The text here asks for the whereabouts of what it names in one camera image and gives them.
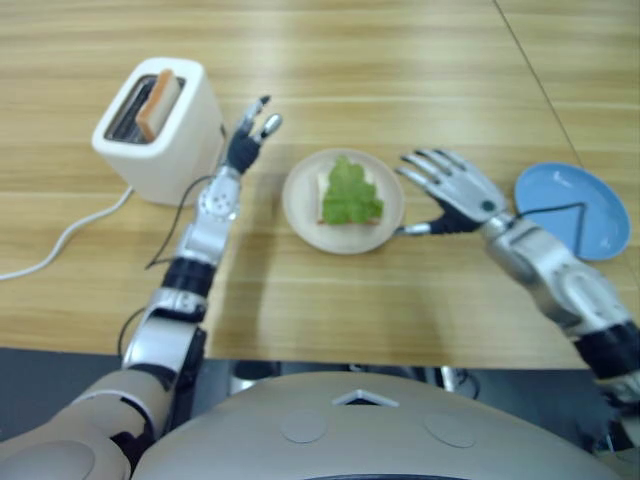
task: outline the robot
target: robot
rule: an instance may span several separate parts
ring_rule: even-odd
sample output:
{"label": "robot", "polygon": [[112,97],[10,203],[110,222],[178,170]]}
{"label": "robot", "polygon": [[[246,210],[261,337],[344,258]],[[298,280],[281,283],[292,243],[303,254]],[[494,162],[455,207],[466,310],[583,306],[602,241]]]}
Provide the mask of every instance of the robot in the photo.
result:
{"label": "robot", "polygon": [[[49,422],[0,447],[3,480],[614,479],[595,457],[507,414],[436,387],[366,373],[262,382],[164,435],[176,392],[194,382],[207,295],[238,214],[242,176],[282,119],[252,133],[245,112],[200,193],[121,369]],[[440,218],[406,235],[479,232],[487,253],[532,295],[623,411],[640,401],[640,334],[613,286],[452,151],[416,150],[396,171],[433,197]]]}

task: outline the plate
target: plate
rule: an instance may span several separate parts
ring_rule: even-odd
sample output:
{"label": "plate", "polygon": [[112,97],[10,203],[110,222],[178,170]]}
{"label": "plate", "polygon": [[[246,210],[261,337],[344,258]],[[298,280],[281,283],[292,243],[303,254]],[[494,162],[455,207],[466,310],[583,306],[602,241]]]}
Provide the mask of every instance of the plate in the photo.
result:
{"label": "plate", "polygon": [[[584,260],[606,260],[622,252],[631,237],[629,214],[616,193],[598,177],[565,163],[541,163],[528,168],[516,182],[519,212],[584,202],[580,251]],[[535,213],[527,218],[559,238],[570,250],[576,245],[580,208]]]}
{"label": "plate", "polygon": [[[346,155],[371,172],[376,195],[384,201],[384,211],[377,225],[319,224],[317,176],[333,168],[336,158]],[[383,162],[371,155],[346,148],[316,152],[298,163],[284,184],[282,202],[291,228],[310,245],[325,252],[353,255],[373,250],[393,236],[404,215],[402,186]]]}

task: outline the white cord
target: white cord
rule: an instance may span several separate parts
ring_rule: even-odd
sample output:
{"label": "white cord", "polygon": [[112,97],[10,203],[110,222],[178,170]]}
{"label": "white cord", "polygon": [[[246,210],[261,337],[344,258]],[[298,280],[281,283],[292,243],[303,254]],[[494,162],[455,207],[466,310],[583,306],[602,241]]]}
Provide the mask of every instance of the white cord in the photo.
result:
{"label": "white cord", "polygon": [[98,220],[99,218],[106,217],[107,215],[111,215],[113,212],[118,210],[122,205],[124,205],[124,202],[127,201],[127,199],[132,193],[133,193],[133,187],[127,188],[127,190],[122,194],[122,197],[120,197],[120,200],[118,200],[113,206],[106,208],[100,212],[91,214],[88,217],[81,218],[77,222],[71,224],[69,227],[67,227],[67,229],[64,232],[62,232],[62,235],[60,235],[60,238],[58,238],[56,245],[53,247],[53,250],[51,250],[49,255],[47,255],[47,258],[45,258],[43,261],[41,261],[40,263],[32,267],[25,268],[24,270],[18,270],[17,272],[11,272],[11,273],[4,273],[0,275],[0,281],[11,280],[12,278],[18,278],[24,275],[29,275],[30,273],[37,272],[38,270],[46,267],[53,261],[54,258],[58,256],[58,254],[60,253],[60,250],[62,250],[62,247],[64,247],[64,244],[67,242],[67,239],[73,232],[75,232],[81,227],[84,227],[88,223]]}

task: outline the wooden table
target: wooden table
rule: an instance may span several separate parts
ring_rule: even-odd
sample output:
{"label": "wooden table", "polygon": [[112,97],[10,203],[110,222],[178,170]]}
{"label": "wooden table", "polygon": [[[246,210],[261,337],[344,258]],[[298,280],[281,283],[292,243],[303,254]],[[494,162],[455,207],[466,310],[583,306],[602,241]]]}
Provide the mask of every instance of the wooden table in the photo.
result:
{"label": "wooden table", "polygon": [[[220,0],[0,2],[0,265],[43,258],[126,185],[90,147],[150,56],[203,63],[228,124],[257,95],[285,118],[245,178],[210,296],[208,353],[328,362],[571,368],[582,362],[477,236],[314,250],[280,204],[287,172],[329,147],[389,165],[454,148],[508,194],[540,161],[581,165],[622,196],[630,248],[598,263],[640,318],[638,2]],[[408,222],[437,208],[406,188]],[[0,344],[113,353],[163,269],[143,266],[175,210],[135,195],[45,270],[0,285]]]}

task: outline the blue plate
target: blue plate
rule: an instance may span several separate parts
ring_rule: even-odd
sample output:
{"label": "blue plate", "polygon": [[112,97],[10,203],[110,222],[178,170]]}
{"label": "blue plate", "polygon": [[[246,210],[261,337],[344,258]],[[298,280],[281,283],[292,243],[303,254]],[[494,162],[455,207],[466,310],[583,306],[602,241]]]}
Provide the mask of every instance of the blue plate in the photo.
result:
{"label": "blue plate", "polygon": [[574,251],[579,207],[527,215],[584,260],[615,257],[629,243],[631,222],[622,201],[607,184],[582,168],[565,163],[534,165],[518,177],[515,201],[519,212],[584,202],[587,209],[579,252]]}

